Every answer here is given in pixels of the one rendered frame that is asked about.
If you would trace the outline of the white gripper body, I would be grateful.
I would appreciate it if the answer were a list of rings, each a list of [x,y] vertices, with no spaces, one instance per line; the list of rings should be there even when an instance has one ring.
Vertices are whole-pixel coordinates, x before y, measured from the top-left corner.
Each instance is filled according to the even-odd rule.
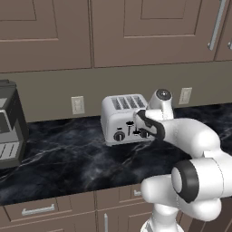
[[[148,127],[144,122],[145,110],[136,110],[133,114],[135,127],[137,130],[144,129],[146,130]]]

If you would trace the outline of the silver four-slot toaster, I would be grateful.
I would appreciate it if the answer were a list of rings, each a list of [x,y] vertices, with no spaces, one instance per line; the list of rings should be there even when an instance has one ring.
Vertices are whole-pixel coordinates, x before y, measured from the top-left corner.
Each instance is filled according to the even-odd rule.
[[[101,128],[107,146],[128,144],[146,140],[154,140],[154,137],[146,131],[137,130],[135,123],[132,126],[127,121],[134,121],[133,113],[136,110],[147,107],[147,101],[141,94],[126,94],[107,96],[101,103]],[[116,141],[113,136],[117,131],[123,131],[125,138]]]

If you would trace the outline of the black toaster knob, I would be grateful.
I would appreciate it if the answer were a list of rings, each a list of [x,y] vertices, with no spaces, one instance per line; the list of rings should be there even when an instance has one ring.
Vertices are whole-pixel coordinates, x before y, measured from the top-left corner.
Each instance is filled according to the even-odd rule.
[[[125,133],[124,133],[123,131],[117,131],[117,132],[114,134],[113,138],[114,138],[116,141],[122,141],[122,140],[124,140],[124,138],[125,138]]]

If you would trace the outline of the brown drawer front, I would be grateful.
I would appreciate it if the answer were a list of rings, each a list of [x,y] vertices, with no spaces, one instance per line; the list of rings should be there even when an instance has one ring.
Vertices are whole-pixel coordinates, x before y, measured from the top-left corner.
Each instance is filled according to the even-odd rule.
[[[54,211],[44,212],[29,216],[22,216],[22,210],[45,208],[55,206]],[[56,198],[46,198],[35,201],[28,201],[13,205],[0,206],[0,225],[14,224],[19,221],[39,220],[41,218],[58,218],[59,216],[81,214],[94,211],[93,192],[85,192],[61,196]]]
[[[118,208],[143,202],[142,196],[134,196],[134,189],[140,191],[140,184],[97,190],[97,209]]]

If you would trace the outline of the brown base cupboard door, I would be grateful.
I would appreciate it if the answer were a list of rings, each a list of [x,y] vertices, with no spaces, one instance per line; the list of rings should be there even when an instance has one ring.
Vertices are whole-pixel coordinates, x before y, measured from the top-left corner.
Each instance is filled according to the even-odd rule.
[[[95,213],[0,228],[0,232],[96,232]]]
[[[109,232],[140,232],[143,224],[150,218],[152,209],[152,204],[137,203],[98,210],[98,232],[104,232],[104,213],[108,215]]]

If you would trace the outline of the grey coffee machine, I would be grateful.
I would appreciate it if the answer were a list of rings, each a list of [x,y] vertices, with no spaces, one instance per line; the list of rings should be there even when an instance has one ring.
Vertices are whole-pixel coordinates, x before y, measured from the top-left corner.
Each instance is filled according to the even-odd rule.
[[[0,80],[0,169],[20,165],[28,136],[16,83]]]

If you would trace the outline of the white wall outlet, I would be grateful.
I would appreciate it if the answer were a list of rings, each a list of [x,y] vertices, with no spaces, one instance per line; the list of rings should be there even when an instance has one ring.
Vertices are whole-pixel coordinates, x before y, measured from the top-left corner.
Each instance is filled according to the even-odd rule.
[[[182,88],[180,97],[179,97],[179,104],[188,104],[191,96],[192,88]]]
[[[82,96],[72,97],[72,113],[73,114],[84,114],[84,99]]]

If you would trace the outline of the brown wall cupboard door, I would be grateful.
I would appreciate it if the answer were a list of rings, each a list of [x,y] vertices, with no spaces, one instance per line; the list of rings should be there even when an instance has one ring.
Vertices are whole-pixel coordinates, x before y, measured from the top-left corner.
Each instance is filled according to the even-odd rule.
[[[227,14],[215,55],[216,61],[232,61],[232,50],[227,44],[232,41],[232,0],[229,0]]]
[[[92,0],[96,67],[210,62],[219,0]]]
[[[90,66],[88,0],[0,0],[0,73]]]

